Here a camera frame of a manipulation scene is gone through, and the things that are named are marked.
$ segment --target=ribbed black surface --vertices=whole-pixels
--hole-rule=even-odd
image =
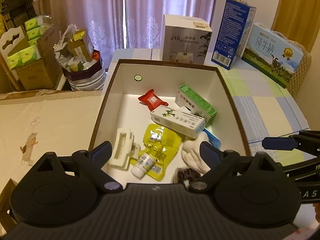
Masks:
[[[281,240],[293,225],[256,229],[223,217],[207,195],[183,185],[129,184],[124,192],[105,195],[82,220],[59,228],[18,224],[5,240]]]

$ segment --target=grass field picture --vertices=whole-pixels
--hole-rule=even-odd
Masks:
[[[254,66],[265,75],[273,79],[280,86],[285,88],[293,76],[293,73],[288,71],[278,61],[278,58],[272,56],[272,63],[266,62],[262,57],[253,52],[250,48],[245,48],[242,60]]]

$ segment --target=red candy wrapper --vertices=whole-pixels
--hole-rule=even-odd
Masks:
[[[139,101],[147,104],[150,111],[155,110],[159,105],[168,106],[167,102],[162,101],[153,93],[153,89],[149,90],[143,96],[139,97]]]

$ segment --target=plaid tablecloth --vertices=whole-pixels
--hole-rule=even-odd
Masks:
[[[231,70],[226,70],[211,62],[211,57],[212,53],[208,53],[205,64],[219,68],[236,104],[252,155],[257,151],[266,151],[261,141],[267,136],[289,136],[299,130],[309,129],[298,105],[286,89],[241,59]],[[159,49],[116,50],[110,64],[109,77],[120,58],[159,60]],[[313,158],[299,150],[266,152],[282,165]]]

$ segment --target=white bucket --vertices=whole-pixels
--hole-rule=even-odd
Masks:
[[[69,80],[71,89],[73,91],[77,90],[85,90],[85,91],[92,91],[92,90],[102,90],[104,82],[106,80],[107,73],[105,69],[102,68],[97,73],[92,75],[90,78],[80,79],[77,81]]]

